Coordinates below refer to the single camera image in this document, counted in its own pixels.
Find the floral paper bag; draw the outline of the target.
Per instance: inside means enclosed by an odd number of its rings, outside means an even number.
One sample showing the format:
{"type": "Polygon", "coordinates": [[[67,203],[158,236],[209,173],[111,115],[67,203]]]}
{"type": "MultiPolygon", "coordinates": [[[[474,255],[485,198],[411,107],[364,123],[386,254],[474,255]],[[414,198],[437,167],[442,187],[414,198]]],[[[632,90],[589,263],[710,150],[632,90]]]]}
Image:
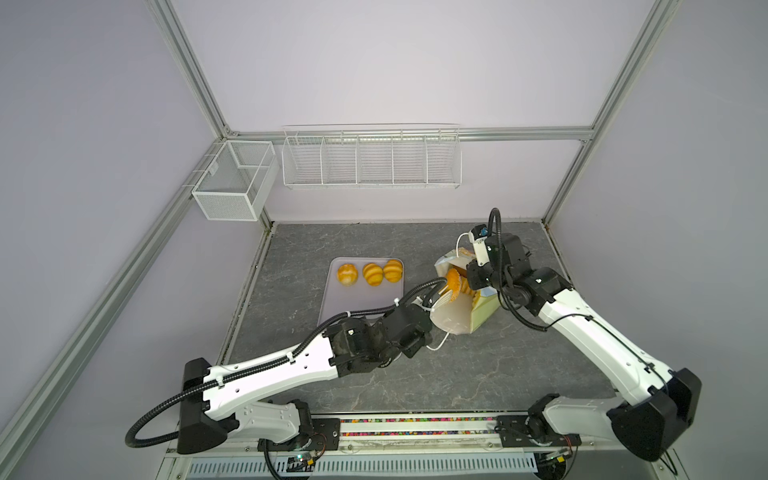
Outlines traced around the floral paper bag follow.
{"type": "MultiPolygon", "coordinates": [[[[439,277],[445,278],[451,268],[456,268],[462,277],[467,278],[466,267],[475,259],[474,250],[469,238],[469,232],[462,233],[456,240],[454,249],[441,256],[434,264],[439,277]]],[[[433,325],[445,333],[436,346],[427,346],[431,351],[438,351],[451,335],[468,335],[475,332],[499,308],[493,288],[476,291],[475,296],[459,294],[450,302],[450,292],[446,286],[430,297],[426,308],[433,325]]]]}

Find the round sesame bun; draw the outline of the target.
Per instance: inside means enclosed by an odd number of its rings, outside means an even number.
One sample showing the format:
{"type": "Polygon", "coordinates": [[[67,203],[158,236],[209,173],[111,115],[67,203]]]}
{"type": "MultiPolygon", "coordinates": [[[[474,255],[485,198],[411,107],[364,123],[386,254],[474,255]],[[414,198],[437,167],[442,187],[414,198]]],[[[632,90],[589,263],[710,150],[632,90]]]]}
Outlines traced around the round sesame bun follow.
{"type": "Polygon", "coordinates": [[[352,263],[342,264],[337,270],[337,280],[343,286],[351,286],[357,282],[358,270],[352,263]]]}

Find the yellow twisted bread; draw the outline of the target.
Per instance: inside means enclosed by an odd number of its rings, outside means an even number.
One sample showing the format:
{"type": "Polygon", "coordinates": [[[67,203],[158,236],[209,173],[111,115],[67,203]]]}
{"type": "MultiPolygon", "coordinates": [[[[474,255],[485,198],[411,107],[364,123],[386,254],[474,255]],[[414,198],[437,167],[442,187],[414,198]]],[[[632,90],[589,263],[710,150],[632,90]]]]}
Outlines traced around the yellow twisted bread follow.
{"type": "Polygon", "coordinates": [[[404,274],[403,263],[397,259],[390,259],[382,270],[384,278],[390,283],[399,282],[404,274]]]}
{"type": "Polygon", "coordinates": [[[368,263],[362,269],[363,278],[370,286],[379,286],[384,280],[383,268],[375,263],[368,263]]]}

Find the ridged spiral bread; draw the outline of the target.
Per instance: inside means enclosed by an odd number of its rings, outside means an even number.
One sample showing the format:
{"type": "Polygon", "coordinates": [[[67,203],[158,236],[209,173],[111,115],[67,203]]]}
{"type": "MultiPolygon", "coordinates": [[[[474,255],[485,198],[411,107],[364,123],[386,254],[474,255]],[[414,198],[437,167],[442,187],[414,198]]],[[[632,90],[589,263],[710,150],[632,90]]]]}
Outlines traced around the ridged spiral bread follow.
{"type": "Polygon", "coordinates": [[[469,281],[466,277],[461,278],[460,289],[463,294],[469,295],[471,297],[475,296],[476,291],[471,288],[469,281]]]}

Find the oval sesame bread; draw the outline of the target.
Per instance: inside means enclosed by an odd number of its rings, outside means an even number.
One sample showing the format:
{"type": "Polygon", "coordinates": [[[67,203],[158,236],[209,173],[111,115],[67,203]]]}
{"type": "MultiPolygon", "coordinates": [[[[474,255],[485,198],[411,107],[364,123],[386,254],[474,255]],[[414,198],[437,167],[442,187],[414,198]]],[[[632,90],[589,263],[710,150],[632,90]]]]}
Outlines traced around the oval sesame bread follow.
{"type": "Polygon", "coordinates": [[[446,288],[450,292],[450,302],[455,301],[462,292],[462,276],[456,268],[451,268],[445,275],[446,288]]]}

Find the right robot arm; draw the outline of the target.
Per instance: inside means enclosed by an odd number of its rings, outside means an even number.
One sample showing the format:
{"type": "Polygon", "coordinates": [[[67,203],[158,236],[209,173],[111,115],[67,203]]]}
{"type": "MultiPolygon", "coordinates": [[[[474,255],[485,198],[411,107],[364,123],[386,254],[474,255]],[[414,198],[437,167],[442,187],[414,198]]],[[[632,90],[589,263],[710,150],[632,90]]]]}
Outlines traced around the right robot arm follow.
{"type": "Polygon", "coordinates": [[[517,236],[478,225],[469,238],[475,254],[466,267],[471,288],[494,289],[502,308],[523,326],[559,332],[614,389],[611,399],[542,397],[528,410],[528,436],[544,445],[557,436],[586,435],[616,441],[645,461],[661,459],[693,424],[701,380],[630,341],[557,271],[533,269],[517,236]]]}

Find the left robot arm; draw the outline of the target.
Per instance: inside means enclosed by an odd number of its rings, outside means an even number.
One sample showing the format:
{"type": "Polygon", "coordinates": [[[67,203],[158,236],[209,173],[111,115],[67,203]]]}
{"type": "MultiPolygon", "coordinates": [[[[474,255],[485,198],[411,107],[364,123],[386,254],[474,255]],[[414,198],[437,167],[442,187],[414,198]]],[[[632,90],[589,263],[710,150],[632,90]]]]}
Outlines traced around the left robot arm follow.
{"type": "Polygon", "coordinates": [[[190,455],[242,433],[275,444],[307,439],[314,433],[307,404],[274,404],[270,397],[411,358],[430,342],[432,327],[427,309],[401,302],[336,314],[299,344],[247,362],[192,360],[181,392],[142,415],[124,442],[139,449],[175,441],[178,453],[190,455]]]}

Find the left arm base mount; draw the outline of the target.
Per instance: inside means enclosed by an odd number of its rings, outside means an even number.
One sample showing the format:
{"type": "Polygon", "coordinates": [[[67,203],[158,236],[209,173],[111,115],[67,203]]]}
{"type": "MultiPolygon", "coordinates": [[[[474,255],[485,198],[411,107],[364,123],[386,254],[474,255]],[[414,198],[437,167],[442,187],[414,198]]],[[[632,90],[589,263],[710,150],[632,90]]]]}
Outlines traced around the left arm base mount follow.
{"type": "Polygon", "coordinates": [[[313,417],[309,427],[302,426],[299,434],[283,443],[269,442],[270,452],[336,451],[341,440],[341,419],[313,417]]]}

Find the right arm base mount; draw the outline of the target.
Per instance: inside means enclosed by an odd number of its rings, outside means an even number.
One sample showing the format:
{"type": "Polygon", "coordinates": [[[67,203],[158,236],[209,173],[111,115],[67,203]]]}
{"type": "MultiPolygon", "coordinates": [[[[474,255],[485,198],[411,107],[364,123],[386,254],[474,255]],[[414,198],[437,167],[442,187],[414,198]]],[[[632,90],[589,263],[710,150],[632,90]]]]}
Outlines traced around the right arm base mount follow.
{"type": "Polygon", "coordinates": [[[556,433],[542,417],[523,414],[499,415],[494,432],[503,447],[565,447],[582,444],[578,434],[556,433]]]}

